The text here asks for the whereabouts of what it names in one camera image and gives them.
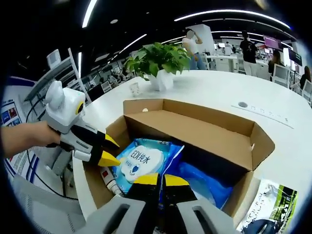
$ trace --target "cardboard box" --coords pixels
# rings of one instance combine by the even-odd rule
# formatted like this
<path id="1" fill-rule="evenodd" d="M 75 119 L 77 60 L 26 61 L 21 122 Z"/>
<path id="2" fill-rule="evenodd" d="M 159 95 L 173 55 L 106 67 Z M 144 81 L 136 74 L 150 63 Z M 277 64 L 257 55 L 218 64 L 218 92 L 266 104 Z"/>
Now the cardboard box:
<path id="1" fill-rule="evenodd" d="M 117 156 L 139 137 L 183 143 L 182 160 L 233 186 L 223 211 L 238 217 L 236 219 L 247 212 L 257 190 L 253 185 L 250 201 L 245 200 L 253 171 L 275 148 L 257 123 L 223 111 L 168 99 L 128 100 L 123 105 L 124 115 L 107 128 L 107 133 L 120 145 L 120 150 L 113 154 Z M 95 204 L 100 208 L 113 196 L 105 187 L 99 168 L 84 163 L 84 169 Z M 237 216 L 242 203 L 247 207 Z"/>

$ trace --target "bottle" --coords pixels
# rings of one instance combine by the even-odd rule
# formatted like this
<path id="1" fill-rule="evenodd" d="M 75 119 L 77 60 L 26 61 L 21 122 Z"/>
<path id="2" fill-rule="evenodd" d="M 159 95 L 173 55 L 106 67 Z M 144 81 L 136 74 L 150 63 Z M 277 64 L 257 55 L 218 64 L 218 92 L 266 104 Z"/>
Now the bottle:
<path id="1" fill-rule="evenodd" d="M 109 170 L 108 167 L 102 167 L 101 169 L 101 177 L 104 181 L 104 184 L 106 187 L 115 195 L 122 196 L 122 192 L 119 189 L 118 185 L 116 184 L 116 181 Z"/>

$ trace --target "blue plastic bag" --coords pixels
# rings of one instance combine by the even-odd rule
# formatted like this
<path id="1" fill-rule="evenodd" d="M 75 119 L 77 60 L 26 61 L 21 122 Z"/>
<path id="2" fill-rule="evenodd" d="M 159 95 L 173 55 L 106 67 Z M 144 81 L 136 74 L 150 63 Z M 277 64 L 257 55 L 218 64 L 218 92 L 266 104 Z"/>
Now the blue plastic bag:
<path id="1" fill-rule="evenodd" d="M 120 190 L 128 193 L 134 181 L 142 175 L 159 173 L 161 176 L 181 158 L 184 146 L 171 142 L 135 139 L 116 158 L 121 164 L 112 167 L 113 175 Z"/>
<path id="2" fill-rule="evenodd" d="M 222 208 L 233 190 L 232 187 L 223 187 L 216 179 L 186 162 L 181 162 L 173 175 L 188 181 L 192 190 L 208 199 L 219 209 Z"/>

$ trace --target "black ceiling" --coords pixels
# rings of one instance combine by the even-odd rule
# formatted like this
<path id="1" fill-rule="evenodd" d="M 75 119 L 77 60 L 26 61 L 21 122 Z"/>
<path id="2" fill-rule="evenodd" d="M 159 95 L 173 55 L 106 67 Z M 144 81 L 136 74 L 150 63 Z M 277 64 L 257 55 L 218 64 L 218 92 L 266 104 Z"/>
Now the black ceiling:
<path id="1" fill-rule="evenodd" d="M 104 65 L 115 52 L 122 50 L 130 42 L 147 34 L 123 51 L 118 57 L 124 58 L 133 50 L 144 44 L 155 41 L 163 42 L 185 34 L 186 26 L 204 23 L 212 31 L 242 31 L 264 34 L 280 40 L 292 39 L 289 33 L 295 33 L 274 21 L 258 16 L 242 13 L 213 13 L 200 15 L 175 22 L 174 19 L 196 12 L 216 9 L 241 9 L 259 12 L 277 18 L 287 24 L 286 19 L 278 11 L 262 9 L 251 0 L 222 1 L 143 1 L 143 0 L 97 0 L 89 24 L 82 28 L 83 18 L 89 0 L 58 0 L 53 4 L 37 5 L 32 14 L 25 14 L 25 26 L 20 30 L 20 40 L 17 40 L 18 52 L 14 55 L 14 63 L 10 73 L 15 76 L 38 80 L 49 69 L 46 56 L 59 49 L 61 57 L 68 56 L 67 48 L 74 55 L 82 52 L 82 76 L 90 73 L 97 65 Z M 235 34 L 218 33 L 213 35 L 236 36 Z M 110 55 L 95 62 L 104 54 Z"/>

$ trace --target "potted plant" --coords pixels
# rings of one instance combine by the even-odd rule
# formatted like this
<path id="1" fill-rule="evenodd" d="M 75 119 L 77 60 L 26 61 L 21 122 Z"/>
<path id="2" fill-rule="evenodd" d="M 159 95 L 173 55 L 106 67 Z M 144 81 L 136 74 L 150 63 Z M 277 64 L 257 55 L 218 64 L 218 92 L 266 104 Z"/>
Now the potted plant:
<path id="1" fill-rule="evenodd" d="M 144 45 L 135 57 L 130 57 L 126 68 L 149 80 L 155 90 L 163 91 L 173 87 L 173 76 L 179 71 L 190 69 L 190 58 L 181 47 L 163 45 L 155 42 L 152 45 Z"/>

